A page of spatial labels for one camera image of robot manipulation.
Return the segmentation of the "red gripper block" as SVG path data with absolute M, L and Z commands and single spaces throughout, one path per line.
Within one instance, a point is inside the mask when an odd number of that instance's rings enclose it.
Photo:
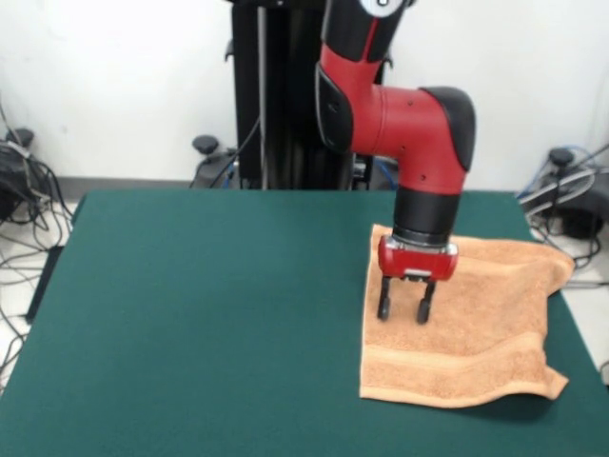
M 437 281 L 451 278 L 456 269 L 459 250 L 449 243 L 442 248 L 419 247 L 398 241 L 393 236 L 382 236 L 378 244 L 378 264 L 384 275 L 377 318 L 387 320 L 390 314 L 390 286 L 392 278 L 422 278 L 426 283 L 423 298 L 417 311 L 417 323 L 429 320 Z

